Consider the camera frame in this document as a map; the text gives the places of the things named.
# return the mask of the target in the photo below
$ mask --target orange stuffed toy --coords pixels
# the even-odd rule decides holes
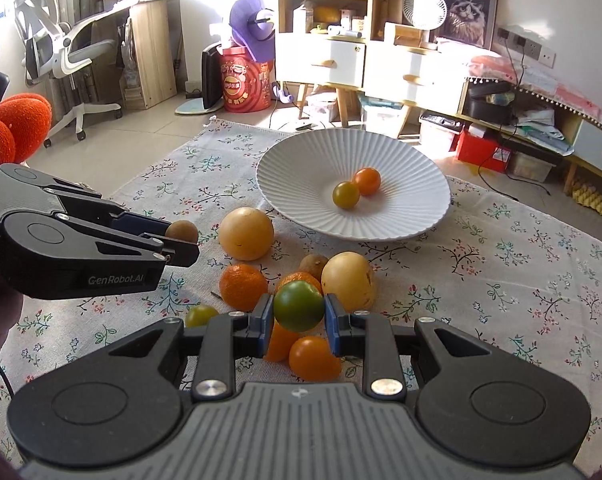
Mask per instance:
[[[45,140],[52,107],[39,94],[16,94],[0,104],[0,164],[20,164]]]

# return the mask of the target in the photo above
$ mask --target framed picture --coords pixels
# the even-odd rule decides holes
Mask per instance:
[[[445,0],[445,23],[434,32],[434,38],[448,38],[491,49],[498,0]]]

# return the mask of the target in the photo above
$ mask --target plastic storage box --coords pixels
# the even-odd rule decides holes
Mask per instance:
[[[322,91],[307,97],[307,113],[312,120],[331,123],[338,118],[337,93]]]
[[[436,155],[454,152],[463,123],[430,111],[425,111],[418,119],[419,142],[426,154]]]
[[[515,153],[510,160],[508,170],[516,176],[535,180],[537,182],[545,182],[550,170],[554,168],[554,164],[539,160],[525,153]]]
[[[399,136],[401,124],[401,103],[385,101],[359,95],[361,122],[368,132],[383,134],[393,139]]]

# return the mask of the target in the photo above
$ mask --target wooden stool leg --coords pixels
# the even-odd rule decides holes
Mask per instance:
[[[341,119],[341,126],[347,128],[350,124],[348,123],[348,91],[342,88],[337,88],[337,103],[338,103],[338,114]]]
[[[305,98],[307,97],[308,87],[306,84],[299,85],[299,93],[297,96],[296,106],[299,108],[299,119],[303,117],[303,107],[305,106]]]
[[[570,164],[570,169],[568,170],[568,174],[565,177],[565,185],[563,186],[563,192],[570,196],[572,195],[572,184],[574,183],[574,176],[577,173],[577,165],[572,162]]]
[[[396,128],[396,139],[399,138],[399,135],[401,134],[401,130],[403,129],[403,127],[405,126],[405,123],[408,122],[408,116],[410,114],[410,110],[412,109],[412,107],[408,106],[408,105],[403,105],[403,108],[401,108],[401,115],[399,116],[399,124]]]

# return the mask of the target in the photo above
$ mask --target tile floor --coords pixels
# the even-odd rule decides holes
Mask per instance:
[[[60,132],[52,138],[52,146],[48,149],[41,147],[28,164],[66,180],[88,183],[104,196],[110,196],[147,166],[201,131],[209,116],[174,114],[184,100],[184,96],[178,95],[149,110],[126,111],[119,120],[113,114],[87,118],[87,139],[79,142],[72,129]],[[230,114],[220,110],[216,115],[229,121],[267,128],[271,111],[270,108],[252,114]],[[292,131],[298,125],[295,123],[297,115],[296,108],[279,107],[271,117],[271,127]],[[476,174],[475,166],[458,162],[453,157],[432,158],[445,174],[486,187]],[[500,173],[489,170],[481,173],[498,190],[516,196],[521,202],[602,241],[602,216],[565,196],[558,178],[545,184],[551,193],[548,195],[538,186],[515,182]]]

